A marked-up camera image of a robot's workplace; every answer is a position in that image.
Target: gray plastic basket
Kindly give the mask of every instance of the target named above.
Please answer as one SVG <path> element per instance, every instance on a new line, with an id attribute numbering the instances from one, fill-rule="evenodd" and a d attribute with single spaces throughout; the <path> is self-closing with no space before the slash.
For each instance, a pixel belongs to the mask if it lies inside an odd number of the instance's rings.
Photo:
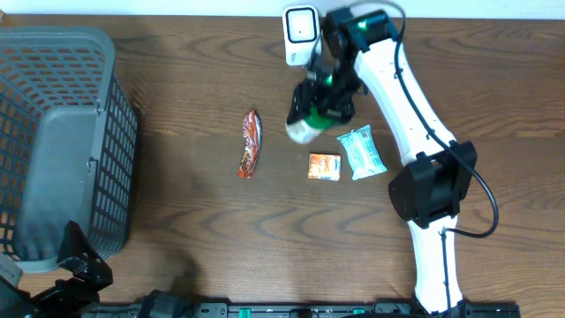
<path id="1" fill-rule="evenodd" d="M 0 29 L 0 252 L 57 267 L 77 222 L 104 258 L 126 240 L 137 119 L 111 39 L 90 27 Z"/>

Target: red snack package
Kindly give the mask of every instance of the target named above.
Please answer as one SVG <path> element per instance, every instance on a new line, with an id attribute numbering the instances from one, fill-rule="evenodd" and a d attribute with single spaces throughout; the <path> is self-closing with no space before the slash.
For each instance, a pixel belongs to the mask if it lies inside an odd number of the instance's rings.
<path id="1" fill-rule="evenodd" d="M 261 124 L 255 110 L 252 110 L 244 117 L 244 139 L 244 158 L 239 164 L 237 176 L 240 178 L 250 178 L 255 169 L 255 163 L 261 148 Z"/>

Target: wooden table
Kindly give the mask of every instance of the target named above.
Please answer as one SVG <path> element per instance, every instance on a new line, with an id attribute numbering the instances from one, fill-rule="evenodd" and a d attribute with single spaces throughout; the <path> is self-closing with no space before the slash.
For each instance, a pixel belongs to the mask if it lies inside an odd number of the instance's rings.
<path id="1" fill-rule="evenodd" d="M 402 168 L 374 99 L 309 146 L 284 120 L 304 72 L 284 62 L 280 19 L 13 16 L 3 26 L 89 25 L 108 33 L 116 70 L 139 110 L 132 236 L 109 260 L 104 301 L 153 289 L 232 301 L 409 298 L 415 264 L 388 182 Z M 563 21 L 410 19 L 412 70 L 445 125 L 472 140 L 501 224 L 456 239 L 459 284 L 472 301 L 515 300 L 523 317 L 565 310 L 565 40 Z M 259 112 L 260 161 L 236 177 L 242 116 Z M 371 125 L 389 172 L 351 180 L 335 139 Z M 306 178 L 308 155 L 339 153 L 339 182 Z M 482 231 L 488 201 L 473 181 L 460 226 Z M 63 271 L 26 276 L 37 293 Z"/>

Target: white backdrop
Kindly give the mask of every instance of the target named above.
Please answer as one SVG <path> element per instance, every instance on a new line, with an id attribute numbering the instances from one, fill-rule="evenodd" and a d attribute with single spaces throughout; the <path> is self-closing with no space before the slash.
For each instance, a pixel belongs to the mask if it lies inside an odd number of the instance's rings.
<path id="1" fill-rule="evenodd" d="M 351 0 L 0 0 L 6 13 L 280 16 L 292 4 L 320 14 Z M 565 0 L 397 0 L 409 17 L 565 19 Z"/>

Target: plastic packet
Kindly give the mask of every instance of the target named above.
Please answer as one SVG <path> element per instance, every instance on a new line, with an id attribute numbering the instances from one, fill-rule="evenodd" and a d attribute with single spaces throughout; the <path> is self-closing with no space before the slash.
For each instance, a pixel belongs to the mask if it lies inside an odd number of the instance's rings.
<path id="1" fill-rule="evenodd" d="M 244 117 L 244 139 L 244 158 L 239 164 L 237 176 L 240 178 L 250 178 L 255 169 L 255 163 L 261 148 L 261 123 L 255 110 L 250 111 Z"/>
<path id="2" fill-rule="evenodd" d="M 353 180 L 373 176 L 387 170 L 374 146 L 371 126 L 366 125 L 337 137 L 345 147 L 347 160 L 353 170 Z"/>
<path id="3" fill-rule="evenodd" d="M 342 157 L 340 155 L 310 154 L 308 178 L 337 181 L 341 171 Z"/>

